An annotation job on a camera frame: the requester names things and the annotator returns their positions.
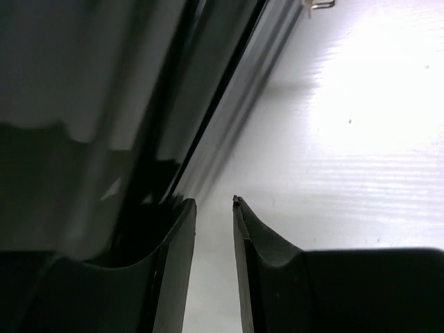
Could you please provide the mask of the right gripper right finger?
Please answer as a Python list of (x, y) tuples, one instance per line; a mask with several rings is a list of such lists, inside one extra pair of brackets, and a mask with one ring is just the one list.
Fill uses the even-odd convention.
[(442, 332), (443, 251), (307, 251), (233, 198), (244, 332)]

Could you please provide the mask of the black space-print suitcase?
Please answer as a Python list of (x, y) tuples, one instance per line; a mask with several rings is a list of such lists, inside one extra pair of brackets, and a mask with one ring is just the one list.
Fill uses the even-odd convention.
[(303, 15), (335, 1), (2, 1), (1, 249), (99, 257), (200, 198)]

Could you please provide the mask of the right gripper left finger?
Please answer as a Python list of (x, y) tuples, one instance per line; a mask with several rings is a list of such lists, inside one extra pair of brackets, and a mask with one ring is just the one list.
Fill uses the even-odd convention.
[(145, 205), (97, 262), (49, 251), (1, 253), (2, 332), (181, 332), (196, 203)]

